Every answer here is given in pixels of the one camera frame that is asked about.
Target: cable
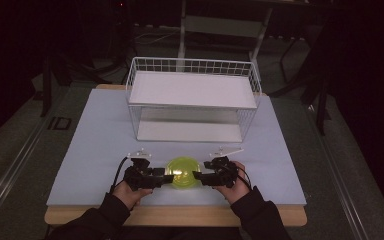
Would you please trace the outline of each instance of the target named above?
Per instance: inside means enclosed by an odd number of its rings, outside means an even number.
[[[117,69],[118,67],[120,67],[122,64],[123,64],[123,60],[124,60],[124,56],[123,54],[121,54],[120,56],[118,56],[116,59],[114,59],[113,63],[108,65],[108,66],[105,66],[105,67],[101,67],[101,68],[88,68],[89,71],[93,72],[93,73],[96,73],[96,74],[102,74],[102,73],[107,73],[109,71],[112,71],[112,70],[115,70]]]
[[[223,169],[225,169],[226,171],[228,171],[228,172],[230,172],[230,173],[232,173],[232,174],[235,174],[235,172],[232,171],[232,169],[230,169],[230,168],[228,168],[228,167],[226,167],[226,166],[224,166],[224,165],[215,164],[214,166],[219,167],[219,168],[223,168]],[[249,189],[250,191],[252,191],[251,179],[249,178],[248,174],[247,174],[247,173],[245,172],[245,170],[243,170],[242,168],[240,168],[240,167],[238,167],[238,166],[236,166],[236,168],[239,169],[239,170],[241,170],[242,172],[245,173],[245,176],[247,177],[248,181],[245,180],[243,177],[239,176],[239,174],[237,175],[237,178],[238,178],[239,180],[241,180],[241,181],[248,187],[248,189]]]
[[[51,229],[52,229],[52,226],[48,224],[48,226],[46,227],[45,237],[43,239],[40,239],[40,240],[48,239],[49,234],[51,233]]]
[[[110,77],[118,72],[120,72],[122,69],[124,69],[124,66],[120,66],[119,68],[115,69],[113,72],[108,73],[107,75],[102,76],[103,79]]]
[[[110,194],[112,194],[114,192],[115,187],[118,185],[117,184],[118,175],[120,174],[120,170],[123,167],[123,164],[127,159],[128,159],[127,157],[123,158],[123,160],[121,160],[121,162],[120,162],[120,165],[118,165],[117,173],[115,174],[115,177],[114,177],[114,182],[110,188]]]
[[[239,170],[241,170],[242,172],[245,173],[245,176],[246,176],[246,178],[248,179],[248,187],[249,187],[250,190],[252,190],[252,189],[251,189],[251,187],[252,187],[252,184],[251,184],[251,178],[249,178],[248,173],[246,173],[245,170],[242,169],[242,168],[240,168],[240,167],[237,167],[237,168],[238,168]]]
[[[127,83],[127,75],[130,73],[130,66],[131,66],[131,64],[129,64],[127,61],[125,61],[125,63],[126,63],[126,66],[127,66],[127,71],[126,71],[126,73],[124,73],[123,78],[121,79],[121,85],[126,85],[126,83]]]
[[[141,37],[144,37],[144,36],[161,36],[161,35],[167,35],[167,34],[174,34],[174,33],[177,33],[177,32],[172,32],[172,33],[164,33],[164,32],[153,32],[153,33],[143,33],[139,36],[136,36],[135,39],[139,39]]]
[[[165,36],[162,36],[162,37],[157,38],[157,39],[155,39],[155,40],[152,40],[152,41],[150,41],[150,42],[136,42],[136,43],[137,43],[137,44],[141,44],[141,45],[148,45],[148,44],[156,43],[156,42],[158,42],[158,41],[160,41],[160,40],[162,40],[162,39],[164,39],[164,38],[168,38],[168,37],[173,36],[173,35],[175,35],[175,34],[177,34],[177,32],[167,34],[167,35],[165,35]]]

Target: yellow transparent bowl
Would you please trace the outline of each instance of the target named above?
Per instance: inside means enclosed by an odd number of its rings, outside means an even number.
[[[192,171],[200,171],[199,163],[186,156],[172,159],[166,167],[166,174],[174,175],[172,185],[177,189],[190,188],[197,183]]]

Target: white tabletop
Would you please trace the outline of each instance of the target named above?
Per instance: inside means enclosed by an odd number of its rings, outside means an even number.
[[[285,144],[270,98],[262,96],[248,135],[242,143],[140,142],[135,139],[125,91],[92,90],[55,179],[48,206],[99,205],[113,182],[122,158],[141,148],[152,154],[150,167],[165,167],[173,158],[190,156],[201,163],[220,145],[242,147],[230,156],[246,166],[252,184],[266,200],[278,205],[305,205],[306,200]],[[131,166],[126,161],[124,169]],[[142,205],[226,205],[217,191],[206,186],[177,190],[156,189]]]

